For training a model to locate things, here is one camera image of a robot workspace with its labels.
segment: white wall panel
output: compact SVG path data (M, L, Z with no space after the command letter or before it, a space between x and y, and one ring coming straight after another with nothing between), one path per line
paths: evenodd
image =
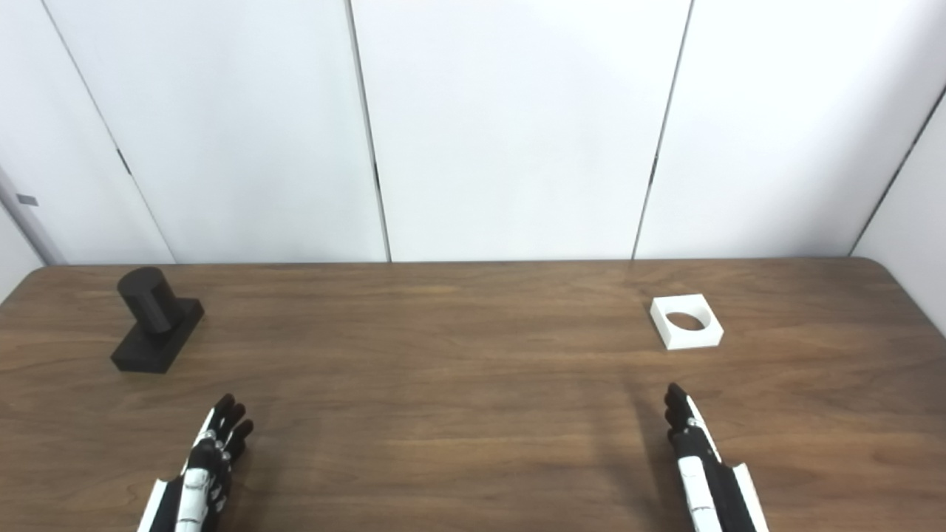
M7 210L0 205L0 302L27 274L43 264Z
M939 0L696 0L637 257L845 255L946 83Z
M0 0L0 190L54 262L172 261L40 0Z
M47 0L181 262L384 260L343 0Z
M946 334L946 105L939 104L854 254L887 267Z
M394 260L631 256L689 2L353 7Z

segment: white square block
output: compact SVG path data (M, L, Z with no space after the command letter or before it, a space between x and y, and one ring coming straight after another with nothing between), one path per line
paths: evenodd
M667 314L683 312L703 324L700 330L679 328L667 319ZM668 349L690 349L693 347L718 346L723 339L723 326L702 293L655 297L651 303L651 319L660 332L660 338Z

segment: wooden table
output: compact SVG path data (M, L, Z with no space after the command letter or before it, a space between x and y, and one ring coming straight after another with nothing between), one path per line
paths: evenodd
M661 399L696 399L774 532L946 530L946 342L863 259L167 266L207 315L123 374L128 267L0 307L0 529L136 526L224 392L257 431L226 532L686 531ZM667 352L653 296L703 293Z

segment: black rectangular base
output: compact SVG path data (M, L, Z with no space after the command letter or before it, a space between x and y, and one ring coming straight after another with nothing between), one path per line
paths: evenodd
M134 324L125 339L112 353L112 362L122 371L167 373L181 347L203 317L203 306L197 299L178 298L184 320L177 327L160 334L149 334Z

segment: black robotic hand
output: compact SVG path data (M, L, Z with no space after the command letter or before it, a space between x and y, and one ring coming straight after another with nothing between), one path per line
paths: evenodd
M672 382L663 398L667 436L696 532L768 532L759 495L745 464L723 462L696 403Z
M214 532L230 494L230 471L253 422L230 394L207 414L181 474L154 483L138 532Z

